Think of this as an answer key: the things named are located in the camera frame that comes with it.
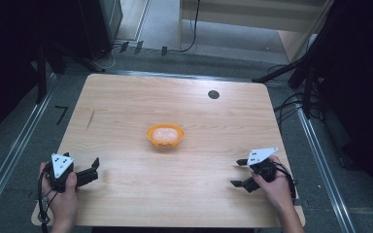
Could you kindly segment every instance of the pink food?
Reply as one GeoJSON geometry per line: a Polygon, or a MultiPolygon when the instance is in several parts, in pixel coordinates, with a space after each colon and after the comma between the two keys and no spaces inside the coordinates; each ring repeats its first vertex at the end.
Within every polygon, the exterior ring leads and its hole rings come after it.
{"type": "Polygon", "coordinates": [[[157,128],[153,131],[153,139],[160,142],[172,142],[179,137],[178,131],[173,128],[157,128]]]}

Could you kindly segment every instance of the orange bowl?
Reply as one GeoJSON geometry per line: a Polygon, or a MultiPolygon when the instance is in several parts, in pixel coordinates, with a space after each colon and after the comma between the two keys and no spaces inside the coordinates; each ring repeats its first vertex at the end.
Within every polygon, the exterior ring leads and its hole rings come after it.
{"type": "Polygon", "coordinates": [[[184,137],[184,129],[181,128],[180,126],[176,125],[176,124],[171,124],[171,123],[155,124],[155,125],[151,126],[147,130],[147,137],[151,140],[151,142],[153,143],[153,145],[156,148],[159,148],[161,146],[172,146],[172,147],[176,147],[178,145],[178,143],[184,137]],[[172,129],[177,130],[177,132],[178,132],[178,139],[173,140],[173,141],[158,141],[158,140],[154,139],[153,138],[153,132],[154,132],[155,129],[158,129],[158,128],[172,128],[172,129]]]}

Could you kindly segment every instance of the cable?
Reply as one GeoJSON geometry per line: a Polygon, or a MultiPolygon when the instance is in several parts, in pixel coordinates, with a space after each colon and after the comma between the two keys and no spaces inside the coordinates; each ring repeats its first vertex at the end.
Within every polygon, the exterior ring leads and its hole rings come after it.
{"type": "Polygon", "coordinates": [[[193,41],[190,44],[189,48],[186,50],[179,50],[178,52],[186,52],[192,48],[192,46],[195,44],[195,39],[196,39],[196,21],[198,21],[198,13],[199,13],[199,5],[201,4],[201,0],[198,0],[198,6],[196,7],[196,15],[195,15],[195,23],[193,26],[193,41]]]}
{"type": "Polygon", "coordinates": [[[47,163],[45,168],[42,170],[41,175],[39,176],[38,180],[38,204],[39,204],[39,213],[38,219],[42,222],[41,229],[42,232],[48,233],[47,224],[50,222],[50,218],[47,216],[47,212],[44,211],[44,204],[42,201],[42,180],[44,179],[44,175],[47,173],[50,164],[47,163]]]}
{"type": "Polygon", "coordinates": [[[115,47],[115,48],[113,48],[113,49],[111,50],[111,57],[114,59],[112,65],[110,65],[110,66],[101,66],[101,65],[97,64],[97,63],[94,62],[94,61],[90,61],[90,62],[92,62],[93,64],[95,64],[96,66],[98,66],[99,68],[102,68],[102,69],[109,69],[109,68],[113,67],[113,66],[115,65],[114,50],[118,49],[119,47],[120,47],[120,46],[117,46],[117,47],[115,47]]]}
{"type": "Polygon", "coordinates": [[[59,193],[59,192],[56,192],[56,193],[54,194],[54,196],[52,197],[52,199],[50,200],[50,202],[48,203],[48,205],[47,205],[47,209],[45,210],[45,213],[46,213],[46,214],[48,213],[48,209],[50,208],[50,205],[51,205],[53,199],[55,199],[55,196],[56,196],[58,193],[59,193]]]}
{"type": "Polygon", "coordinates": [[[269,72],[270,72],[273,68],[275,68],[275,67],[279,67],[279,66],[286,66],[286,65],[275,65],[275,66],[271,66],[271,67],[269,67],[269,69],[268,69],[268,71],[267,71],[268,75],[269,75],[269,72]]]}

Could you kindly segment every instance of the black hole on table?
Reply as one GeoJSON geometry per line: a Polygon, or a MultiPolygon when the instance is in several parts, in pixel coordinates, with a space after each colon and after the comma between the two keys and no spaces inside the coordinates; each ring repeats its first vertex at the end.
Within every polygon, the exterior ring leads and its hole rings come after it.
{"type": "Polygon", "coordinates": [[[211,90],[210,92],[208,92],[208,96],[211,99],[218,99],[218,98],[220,98],[220,94],[216,90],[211,90]]]}

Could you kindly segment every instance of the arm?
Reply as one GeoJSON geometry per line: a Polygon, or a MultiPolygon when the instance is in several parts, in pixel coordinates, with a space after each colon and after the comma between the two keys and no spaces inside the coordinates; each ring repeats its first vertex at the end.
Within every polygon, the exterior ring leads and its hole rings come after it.
{"type": "MultiPolygon", "coordinates": [[[[41,163],[41,172],[46,163],[41,163]]],[[[77,175],[72,172],[66,180],[65,192],[57,193],[50,204],[53,213],[52,233],[73,232],[75,221],[78,215],[78,189],[77,175]]],[[[48,199],[51,200],[55,191],[51,191],[50,181],[44,178],[42,181],[42,191],[44,195],[48,193],[48,199]]]]}
{"type": "MultiPolygon", "coordinates": [[[[273,162],[281,163],[278,157],[270,156],[273,162]]],[[[293,207],[286,176],[277,171],[275,181],[268,183],[262,176],[252,173],[254,181],[266,192],[268,200],[278,212],[280,223],[285,233],[303,233],[298,213],[293,207]]]]}

